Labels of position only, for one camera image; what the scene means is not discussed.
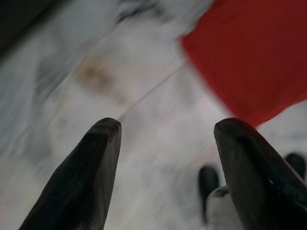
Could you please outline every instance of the red cloth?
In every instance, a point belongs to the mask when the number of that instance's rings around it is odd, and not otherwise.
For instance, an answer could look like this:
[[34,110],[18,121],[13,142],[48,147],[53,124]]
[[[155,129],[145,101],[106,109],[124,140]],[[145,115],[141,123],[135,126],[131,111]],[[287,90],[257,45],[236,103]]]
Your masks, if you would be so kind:
[[219,0],[182,45],[226,106],[254,126],[307,99],[306,0]]

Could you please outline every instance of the foot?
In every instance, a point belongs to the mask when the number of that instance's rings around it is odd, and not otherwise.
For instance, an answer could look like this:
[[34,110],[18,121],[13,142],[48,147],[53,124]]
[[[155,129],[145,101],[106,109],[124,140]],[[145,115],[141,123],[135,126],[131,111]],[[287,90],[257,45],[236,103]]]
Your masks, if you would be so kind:
[[305,180],[306,162],[305,159],[298,153],[290,153],[285,157],[285,160],[297,172],[297,174]]

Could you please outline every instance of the white floor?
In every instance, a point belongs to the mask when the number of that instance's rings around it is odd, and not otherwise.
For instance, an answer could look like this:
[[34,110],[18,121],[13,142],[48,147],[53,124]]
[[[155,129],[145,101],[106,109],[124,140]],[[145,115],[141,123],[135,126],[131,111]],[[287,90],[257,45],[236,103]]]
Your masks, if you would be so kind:
[[[2,230],[18,229],[53,170],[106,116],[123,133],[105,229],[203,227],[197,172],[212,164],[224,183],[213,127],[230,114],[177,38],[210,1],[158,3],[159,14],[115,26],[123,10],[115,1],[71,1],[2,58]],[[259,130],[282,155],[307,153],[306,114],[307,103],[295,105]]]

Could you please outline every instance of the black boot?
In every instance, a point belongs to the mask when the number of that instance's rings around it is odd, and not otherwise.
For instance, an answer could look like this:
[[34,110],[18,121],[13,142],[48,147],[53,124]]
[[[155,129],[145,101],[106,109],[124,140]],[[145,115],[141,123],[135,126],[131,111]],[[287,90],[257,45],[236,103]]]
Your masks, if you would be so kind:
[[290,153],[285,157],[285,160],[297,172],[297,174],[305,180],[306,162],[305,159],[298,153]]
[[210,193],[219,187],[219,178],[214,168],[210,166],[203,166],[198,173],[198,186],[202,199],[203,217],[206,222],[206,200]]

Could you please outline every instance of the black shoe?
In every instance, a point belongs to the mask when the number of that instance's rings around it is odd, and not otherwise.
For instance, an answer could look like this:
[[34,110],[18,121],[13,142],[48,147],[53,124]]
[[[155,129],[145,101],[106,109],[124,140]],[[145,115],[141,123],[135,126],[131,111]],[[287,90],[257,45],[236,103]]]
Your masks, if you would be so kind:
[[206,200],[209,194],[219,187],[219,178],[214,168],[203,166],[198,173],[198,186],[203,206],[206,207]]
[[306,162],[298,153],[290,153],[285,157],[286,162],[297,172],[297,174],[305,180]]

